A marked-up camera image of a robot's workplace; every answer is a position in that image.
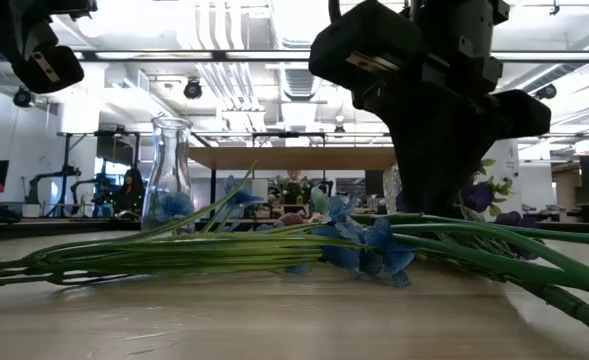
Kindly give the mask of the black table frame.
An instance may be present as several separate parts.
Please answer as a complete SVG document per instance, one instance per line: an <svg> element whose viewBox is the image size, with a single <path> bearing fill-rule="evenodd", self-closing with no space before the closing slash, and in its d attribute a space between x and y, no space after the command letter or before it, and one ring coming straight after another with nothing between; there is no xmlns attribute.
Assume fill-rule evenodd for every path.
<svg viewBox="0 0 589 360"><path fill-rule="evenodd" d="M589 233L589 223L539 222L538 227L544 230ZM140 224L137 222L117 220L0 223L0 240L139 229Z"/></svg>

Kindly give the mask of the tall clear glass vase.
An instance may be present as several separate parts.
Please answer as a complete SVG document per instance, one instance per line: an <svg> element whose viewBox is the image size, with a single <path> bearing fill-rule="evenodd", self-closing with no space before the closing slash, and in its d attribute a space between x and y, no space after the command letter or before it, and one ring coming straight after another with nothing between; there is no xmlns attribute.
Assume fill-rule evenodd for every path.
<svg viewBox="0 0 589 360"><path fill-rule="evenodd" d="M181 118L158 117L152 124L154 157L143 203L143 230L194 213L188 170L191 123Z"/></svg>

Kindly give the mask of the green leafy plant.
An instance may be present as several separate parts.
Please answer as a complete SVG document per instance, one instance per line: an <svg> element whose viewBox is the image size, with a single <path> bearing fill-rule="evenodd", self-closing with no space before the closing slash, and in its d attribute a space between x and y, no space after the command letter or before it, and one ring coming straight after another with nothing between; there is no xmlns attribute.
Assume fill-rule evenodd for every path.
<svg viewBox="0 0 589 360"><path fill-rule="evenodd" d="M504 211L505 202L513 194L514 181L510 175L492 173L498 161L485 158L480 161L480 168L475 173L476 211L498 217Z"/></svg>

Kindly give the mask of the white pillar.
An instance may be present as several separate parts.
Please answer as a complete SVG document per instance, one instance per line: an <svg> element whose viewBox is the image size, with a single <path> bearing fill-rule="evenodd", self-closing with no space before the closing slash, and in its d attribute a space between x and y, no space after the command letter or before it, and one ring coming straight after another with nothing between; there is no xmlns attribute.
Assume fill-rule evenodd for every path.
<svg viewBox="0 0 589 360"><path fill-rule="evenodd" d="M515 140L496 141L482 159L485 158L492 158L498 161L498 164L492 168L492 173L510 175L514 181L513 194L505 202L503 213L509 213L511 211L521 212L522 197L520 193L521 184L517 142ZM487 213L483 213L483 216L487 221L496 218L489 216Z"/></svg>

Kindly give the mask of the black overhead frame beam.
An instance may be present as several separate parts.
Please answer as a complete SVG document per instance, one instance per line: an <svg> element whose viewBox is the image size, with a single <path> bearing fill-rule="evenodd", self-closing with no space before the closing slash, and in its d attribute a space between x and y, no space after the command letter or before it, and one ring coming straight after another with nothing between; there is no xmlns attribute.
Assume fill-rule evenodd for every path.
<svg viewBox="0 0 589 360"><path fill-rule="evenodd" d="M307 50L74 50L82 62L307 62ZM505 63L589 64L589 50L496 51L492 56Z"/></svg>

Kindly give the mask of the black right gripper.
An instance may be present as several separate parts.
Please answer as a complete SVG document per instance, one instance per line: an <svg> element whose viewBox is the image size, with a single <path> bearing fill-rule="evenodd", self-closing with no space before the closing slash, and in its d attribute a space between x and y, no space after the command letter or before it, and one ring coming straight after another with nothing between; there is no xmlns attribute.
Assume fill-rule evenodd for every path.
<svg viewBox="0 0 589 360"><path fill-rule="evenodd" d="M492 56L493 29L509 18L505 0L410 0L395 12L363 0L341 12L328 0L330 24L314 39L311 74L349 90L353 105L387 126L409 212L427 213L418 106L435 111L431 213L451 215L460 190L494 143L538 136L550 109L523 90L497 91L503 64Z"/></svg>

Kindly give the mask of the round textured glass vase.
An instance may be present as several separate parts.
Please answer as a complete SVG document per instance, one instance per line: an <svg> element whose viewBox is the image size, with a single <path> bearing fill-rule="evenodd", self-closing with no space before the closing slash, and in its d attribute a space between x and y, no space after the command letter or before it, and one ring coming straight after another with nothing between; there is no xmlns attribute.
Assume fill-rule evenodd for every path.
<svg viewBox="0 0 589 360"><path fill-rule="evenodd" d="M403 200L403 186L397 164L383 172L383 191L388 213L406 212Z"/></svg>

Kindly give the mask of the artificial tulip stem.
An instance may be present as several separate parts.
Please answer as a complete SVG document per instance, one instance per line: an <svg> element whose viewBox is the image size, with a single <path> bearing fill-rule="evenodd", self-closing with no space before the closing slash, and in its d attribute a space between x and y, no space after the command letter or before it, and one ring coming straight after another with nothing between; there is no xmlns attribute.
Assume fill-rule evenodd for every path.
<svg viewBox="0 0 589 360"><path fill-rule="evenodd" d="M589 266L550 249L540 238L479 222L432 218L420 213L365 217L354 201L314 192L319 220L252 232L204 230L142 234L119 241L126 274L210 274L254 270L305 272L327 263L354 277L410 280L407 267L419 256L458 270L520 286L570 287L589 292Z"/></svg>

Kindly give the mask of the person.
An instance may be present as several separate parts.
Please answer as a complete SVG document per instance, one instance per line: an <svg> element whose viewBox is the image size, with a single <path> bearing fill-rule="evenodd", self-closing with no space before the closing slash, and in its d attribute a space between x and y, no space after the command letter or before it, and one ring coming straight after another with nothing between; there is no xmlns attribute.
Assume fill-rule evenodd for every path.
<svg viewBox="0 0 589 360"><path fill-rule="evenodd" d="M116 193L114 210L116 214L129 211L135 215L141 215L144 197L143 180L137 168L126 171L124 183Z"/></svg>

